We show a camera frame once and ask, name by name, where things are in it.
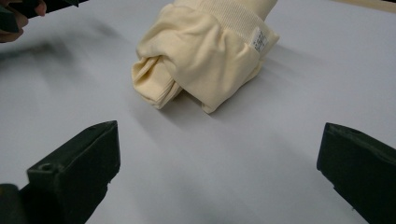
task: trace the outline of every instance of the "white surface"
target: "white surface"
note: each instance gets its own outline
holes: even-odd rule
[[[279,1],[261,73],[208,116],[134,91],[134,47],[166,0],[91,0],[0,46],[0,183],[93,124],[119,122],[121,170],[88,223],[366,223],[316,169],[325,122],[396,147],[396,15]]]

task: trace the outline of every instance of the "white table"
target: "white table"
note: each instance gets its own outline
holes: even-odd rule
[[[396,147],[396,15],[279,1],[281,39],[215,113],[134,91],[135,46],[167,0],[91,0],[0,46],[0,183],[83,129],[117,120],[121,170],[88,223],[366,223],[316,169],[326,122]]]

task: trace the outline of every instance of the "ribbed hem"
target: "ribbed hem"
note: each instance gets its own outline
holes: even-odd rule
[[[247,44],[257,27],[265,34],[270,33],[258,15],[233,0],[176,0],[174,6],[190,7],[215,16],[222,27],[236,32]]]

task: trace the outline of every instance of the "cream fabric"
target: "cream fabric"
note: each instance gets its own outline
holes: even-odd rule
[[[176,0],[165,6],[137,46],[134,88],[156,108],[185,90],[206,113],[215,111],[259,73],[279,39],[263,21],[275,3]]]

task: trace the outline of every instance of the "white tag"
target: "white tag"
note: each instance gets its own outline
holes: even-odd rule
[[[260,53],[265,48],[267,43],[267,36],[262,33],[262,30],[259,27],[257,27],[254,31],[253,38],[251,39],[250,46]]]

